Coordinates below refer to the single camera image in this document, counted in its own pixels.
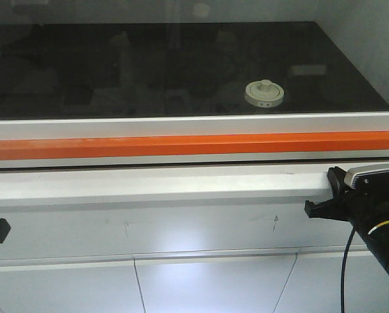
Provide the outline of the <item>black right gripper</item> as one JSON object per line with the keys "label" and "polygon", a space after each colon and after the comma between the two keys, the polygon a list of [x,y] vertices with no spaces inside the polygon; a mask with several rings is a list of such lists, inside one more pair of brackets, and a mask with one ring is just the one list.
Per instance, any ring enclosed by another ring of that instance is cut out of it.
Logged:
{"label": "black right gripper", "polygon": [[352,189],[345,183],[346,171],[338,166],[328,169],[327,178],[334,199],[315,203],[305,201],[309,218],[350,222],[366,233],[389,220],[389,174],[380,174],[359,181]]}

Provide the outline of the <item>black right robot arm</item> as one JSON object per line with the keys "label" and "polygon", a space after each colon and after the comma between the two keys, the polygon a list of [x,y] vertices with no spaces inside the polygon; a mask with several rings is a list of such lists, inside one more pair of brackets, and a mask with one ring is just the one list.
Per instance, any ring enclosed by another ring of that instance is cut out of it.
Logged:
{"label": "black right robot arm", "polygon": [[389,276],[389,164],[327,171],[332,198],[306,201],[309,218],[349,222]]}

